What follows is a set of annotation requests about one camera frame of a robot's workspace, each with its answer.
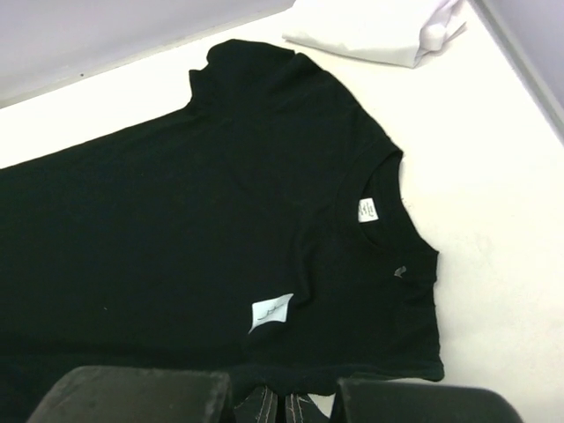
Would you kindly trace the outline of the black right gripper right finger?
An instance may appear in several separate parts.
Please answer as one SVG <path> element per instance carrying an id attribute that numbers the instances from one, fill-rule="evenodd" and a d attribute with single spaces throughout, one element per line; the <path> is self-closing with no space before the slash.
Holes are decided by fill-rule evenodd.
<path id="1" fill-rule="evenodd" d="M 338 381 L 329 416 L 308 395 L 286 397 L 285 422 L 518 422 L 502 396 L 477 388 L 368 378 Z"/>

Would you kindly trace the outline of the black t-shirt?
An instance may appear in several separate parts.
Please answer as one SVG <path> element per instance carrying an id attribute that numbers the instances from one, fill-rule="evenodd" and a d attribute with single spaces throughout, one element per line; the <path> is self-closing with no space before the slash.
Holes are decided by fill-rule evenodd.
<path id="1" fill-rule="evenodd" d="M 402 151 L 307 56 L 210 49 L 182 109 L 1 172 L 1 419 L 84 366 L 225 371 L 234 399 L 444 376 Z"/>

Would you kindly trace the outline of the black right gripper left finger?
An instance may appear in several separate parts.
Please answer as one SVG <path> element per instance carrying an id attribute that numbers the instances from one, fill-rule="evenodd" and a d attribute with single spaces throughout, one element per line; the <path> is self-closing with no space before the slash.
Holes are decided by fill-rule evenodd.
<path id="1" fill-rule="evenodd" d="M 228 374 L 78 367 L 39 402 L 30 422 L 274 422 L 278 397 L 254 390 L 236 405 Z"/>

